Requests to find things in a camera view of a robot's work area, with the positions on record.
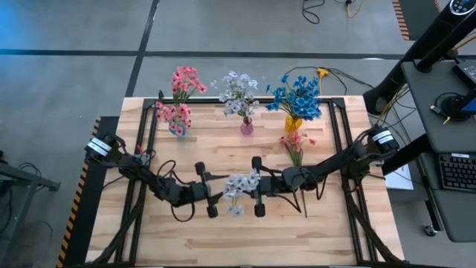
wooden tabletop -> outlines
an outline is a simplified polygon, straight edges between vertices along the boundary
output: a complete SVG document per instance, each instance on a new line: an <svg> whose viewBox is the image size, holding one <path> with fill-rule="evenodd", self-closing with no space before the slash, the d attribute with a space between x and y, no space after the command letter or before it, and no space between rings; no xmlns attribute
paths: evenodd
<svg viewBox="0 0 476 268"><path fill-rule="evenodd" d="M353 138L368 129L370 123L362 96L346 96L348 118ZM119 118L117 134L122 137L129 152L134 150L143 98L126 98ZM239 126L242 118L223 115L223 105L194 104L192 128L186 138L176 138L168 124L160 123L155 134L157 156L151 170L169 159L177 161L176 173L184 181L196 180L196 162L204 162L213 174L249 173L251 157L261 156L268 168L283 169L291 165L289 157L279 145L285 135L284 112L267 112L260 107L253 115L254 132L242 136ZM300 133L317 139L317 144L304 147L304 165L315 165L335 154L329 107L321 105L322 117L304 121ZM344 131L338 111L341 140ZM147 124L145 142L149 133ZM382 175L377 167L371 172ZM117 170L109 170L105 183L119 177ZM225 180L211 183L212 194L222 191ZM372 227L400 258L403 258L399 236L382 179L366 177L363 181ZM108 245L119 228L127 189L127 179L108 186L102 193L88 252L88 261L94 260ZM308 218L299 214L287 202L278 198L264 199L266 216L254 216L254 200L240 197L245 213L233 218L226 213L229 200L217 205L219 216L209 219L206 202L196 204L195 217L180 223L173 219L170 205L147 192L137 263L144 266L230 266L230 265L325 265L355 264L349 220L341 190L340 173L328 176L324 196L317 201L315 192L306 193ZM189 217L190 206L177 208L180 218ZM130 241L132 228L126 241ZM368 259L364 233L359 229L364 256ZM127 258L129 243L126 242Z"/></svg>

keyboard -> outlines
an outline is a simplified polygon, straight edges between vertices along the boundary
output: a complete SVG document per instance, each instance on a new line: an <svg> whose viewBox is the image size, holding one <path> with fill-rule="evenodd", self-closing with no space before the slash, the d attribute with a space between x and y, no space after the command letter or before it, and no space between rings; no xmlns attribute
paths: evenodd
<svg viewBox="0 0 476 268"><path fill-rule="evenodd" d="M476 193L476 156L464 156L439 155L443 189Z"/></svg>

flower bouquet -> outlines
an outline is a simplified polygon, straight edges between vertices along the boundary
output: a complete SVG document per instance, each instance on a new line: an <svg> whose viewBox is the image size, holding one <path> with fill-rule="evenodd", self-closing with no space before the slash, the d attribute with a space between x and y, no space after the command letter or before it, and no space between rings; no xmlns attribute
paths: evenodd
<svg viewBox="0 0 476 268"><path fill-rule="evenodd" d="M249 173L247 176L232 175L225 185L223 190L223 197L231 200L231 205L228 206L227 212L231 213L233 217L240 216L245 209L242 205L238 205L238 196L243 191L256 190L260 182L260 175L256 170Z"/></svg>
<svg viewBox="0 0 476 268"><path fill-rule="evenodd" d="M286 132L291 133L298 130L303 119L308 121L321 116L321 100L316 98L319 96L316 77L306 84L306 77L300 75L291 87L288 84L288 75L285 74L281 78L281 83L283 86L272 92L274 102L266 105L266 109L268 111L281 109L288 114L285 125ZM266 92L270 91L270 86L268 85Z"/></svg>
<svg viewBox="0 0 476 268"><path fill-rule="evenodd" d="M258 100L254 100L254 94L251 89L258 89L258 82L252 80L247 74L238 75L234 71L229 71L228 75L222 78L222 82L227 86L227 89L218 96L218 99L225 103L223 113L225 113L225 116L242 116L241 133L243 135L250 135L254 129L251 115L254 114L254 110L260 105ZM211 86L218 89L216 81L213 81Z"/></svg>
<svg viewBox="0 0 476 268"><path fill-rule="evenodd" d="M300 167L303 165L303 143L305 141L309 141L311 145L315 145L315 140L310 138L309 140L303 140L303 138L307 138L307 134L299 135L297 132L293 132L286 137L280 138L280 144L286 148L286 151L291 158L292 164L295 167Z"/></svg>
<svg viewBox="0 0 476 268"><path fill-rule="evenodd" d="M191 127L191 109L185 102L196 91L207 91L207 87L200 82L196 69L188 66L177 67L172 76L173 105L168 107L159 101L155 104L158 119L169 123L169 131L173 135L183 137Z"/></svg>

vase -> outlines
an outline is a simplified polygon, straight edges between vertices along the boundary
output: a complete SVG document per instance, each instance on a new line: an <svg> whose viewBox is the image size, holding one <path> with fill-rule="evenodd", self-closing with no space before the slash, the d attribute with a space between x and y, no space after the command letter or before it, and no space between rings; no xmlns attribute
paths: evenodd
<svg viewBox="0 0 476 268"><path fill-rule="evenodd" d="M284 130L287 133L293 133L299 130L299 127L303 124L302 118L294 119L292 116L288 115L286 117L286 125L284 126Z"/></svg>
<svg viewBox="0 0 476 268"><path fill-rule="evenodd" d="M250 135L253 133L254 127L251 118L243 118L243 124L241 124L240 130L243 135Z"/></svg>
<svg viewBox="0 0 476 268"><path fill-rule="evenodd" d="M182 122L169 122L169 131L177 137L185 137L187 135L187 127Z"/></svg>

table leg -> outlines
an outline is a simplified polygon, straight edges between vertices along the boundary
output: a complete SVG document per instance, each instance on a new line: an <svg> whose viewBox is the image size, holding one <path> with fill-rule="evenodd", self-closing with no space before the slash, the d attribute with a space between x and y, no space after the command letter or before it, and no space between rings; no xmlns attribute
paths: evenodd
<svg viewBox="0 0 476 268"><path fill-rule="evenodd" d="M385 163L382 165L384 176L416 159L420 154L432 151L428 136L426 134L421 135L409 145L396 152L391 158L385 160Z"/></svg>

